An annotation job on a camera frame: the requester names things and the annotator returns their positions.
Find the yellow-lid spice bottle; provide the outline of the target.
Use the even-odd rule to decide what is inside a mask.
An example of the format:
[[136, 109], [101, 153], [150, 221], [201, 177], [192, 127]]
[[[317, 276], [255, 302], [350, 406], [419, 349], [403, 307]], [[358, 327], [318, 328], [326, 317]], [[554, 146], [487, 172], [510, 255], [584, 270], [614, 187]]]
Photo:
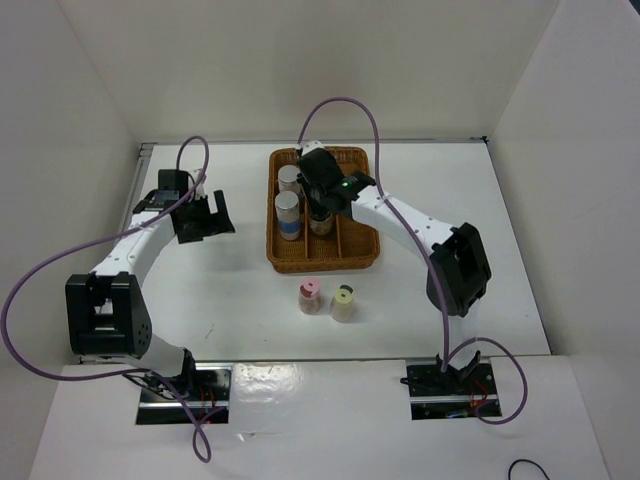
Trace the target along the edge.
[[345, 323], [351, 320], [355, 309], [354, 289], [347, 284], [340, 285], [331, 299], [331, 317], [337, 322]]

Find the brown wicker divided basket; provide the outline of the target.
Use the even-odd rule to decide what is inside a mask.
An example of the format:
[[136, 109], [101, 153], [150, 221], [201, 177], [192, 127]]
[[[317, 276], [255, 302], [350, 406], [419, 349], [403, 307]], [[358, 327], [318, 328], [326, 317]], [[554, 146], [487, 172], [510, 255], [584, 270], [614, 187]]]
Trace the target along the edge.
[[334, 270], [365, 269], [380, 254], [378, 233], [343, 216], [332, 219], [331, 230], [316, 234], [310, 227], [305, 199], [299, 201], [300, 234], [294, 240], [281, 236], [275, 207], [279, 193], [278, 171], [296, 163], [293, 148], [275, 150], [269, 158], [266, 256], [278, 273], [293, 274]]

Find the pink-lid spice bottle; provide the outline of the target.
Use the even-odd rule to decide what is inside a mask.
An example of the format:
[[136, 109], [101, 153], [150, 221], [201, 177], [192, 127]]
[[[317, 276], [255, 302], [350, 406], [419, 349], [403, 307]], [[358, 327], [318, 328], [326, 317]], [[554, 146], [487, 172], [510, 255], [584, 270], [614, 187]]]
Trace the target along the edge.
[[317, 279], [308, 277], [301, 281], [298, 293], [300, 310], [309, 315], [317, 313], [321, 306], [320, 283]]

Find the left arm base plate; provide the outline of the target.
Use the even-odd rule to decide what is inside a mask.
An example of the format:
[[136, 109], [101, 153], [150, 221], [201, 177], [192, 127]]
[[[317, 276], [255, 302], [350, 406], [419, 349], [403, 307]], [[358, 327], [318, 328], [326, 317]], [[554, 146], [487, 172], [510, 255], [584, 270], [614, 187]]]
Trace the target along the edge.
[[[189, 411], [204, 424], [227, 424], [233, 366], [230, 363], [198, 362], [192, 385], [173, 379]], [[141, 426], [189, 424], [181, 403], [157, 378], [135, 375], [130, 382], [140, 388], [136, 424]]]

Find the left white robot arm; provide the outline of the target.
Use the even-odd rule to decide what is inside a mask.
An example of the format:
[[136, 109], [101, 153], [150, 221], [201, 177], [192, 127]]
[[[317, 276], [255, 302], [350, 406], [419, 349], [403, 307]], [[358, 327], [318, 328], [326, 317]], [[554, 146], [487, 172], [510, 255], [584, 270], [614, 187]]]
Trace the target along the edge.
[[234, 232], [224, 193], [207, 195], [190, 172], [162, 169], [157, 187], [134, 207], [129, 228], [103, 261], [66, 282], [71, 349], [157, 372], [167, 392], [188, 399], [199, 387], [193, 355], [154, 333], [142, 286], [172, 241], [200, 242]]

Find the silver-lid bottle blue label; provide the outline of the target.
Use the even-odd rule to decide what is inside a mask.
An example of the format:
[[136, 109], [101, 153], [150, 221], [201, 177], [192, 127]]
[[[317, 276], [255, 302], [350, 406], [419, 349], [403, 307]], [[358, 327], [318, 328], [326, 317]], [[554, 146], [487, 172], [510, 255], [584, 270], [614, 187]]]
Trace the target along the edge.
[[280, 236], [287, 241], [296, 240], [301, 231], [299, 197], [291, 191], [276, 195], [274, 207]]
[[285, 165], [277, 172], [277, 184], [279, 192], [293, 192], [301, 196], [301, 185], [298, 181], [299, 169], [295, 165]]

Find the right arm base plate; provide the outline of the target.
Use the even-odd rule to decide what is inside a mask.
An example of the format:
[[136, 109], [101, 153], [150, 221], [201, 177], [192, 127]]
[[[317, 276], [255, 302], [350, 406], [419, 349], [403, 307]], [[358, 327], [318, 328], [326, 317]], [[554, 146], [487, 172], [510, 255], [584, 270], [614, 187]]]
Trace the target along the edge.
[[493, 369], [488, 362], [481, 362], [462, 384], [445, 380], [433, 362], [409, 362], [400, 382], [408, 389], [414, 421], [475, 417], [477, 406], [481, 407], [483, 417], [502, 415]]

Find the black-lid bottle brown contents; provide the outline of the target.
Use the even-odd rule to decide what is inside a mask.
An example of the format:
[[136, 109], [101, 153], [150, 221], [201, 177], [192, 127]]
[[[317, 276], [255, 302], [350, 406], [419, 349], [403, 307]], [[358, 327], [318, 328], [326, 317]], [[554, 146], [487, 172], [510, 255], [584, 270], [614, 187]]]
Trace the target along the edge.
[[323, 207], [309, 208], [309, 227], [317, 236], [326, 236], [333, 230], [333, 214]]

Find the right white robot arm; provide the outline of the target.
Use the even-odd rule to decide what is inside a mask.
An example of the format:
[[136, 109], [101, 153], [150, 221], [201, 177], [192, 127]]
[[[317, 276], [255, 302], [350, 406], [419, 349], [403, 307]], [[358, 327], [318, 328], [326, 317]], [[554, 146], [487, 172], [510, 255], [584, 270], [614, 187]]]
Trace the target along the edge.
[[441, 222], [386, 193], [376, 179], [356, 170], [345, 174], [321, 143], [297, 149], [301, 184], [311, 210], [343, 216], [373, 228], [423, 260], [425, 293], [442, 315], [443, 346], [436, 360], [438, 381], [450, 393], [463, 391], [473, 380], [480, 354], [454, 358], [453, 333], [462, 328], [453, 317], [466, 317], [486, 293], [492, 273], [479, 231], [469, 223], [458, 227]]

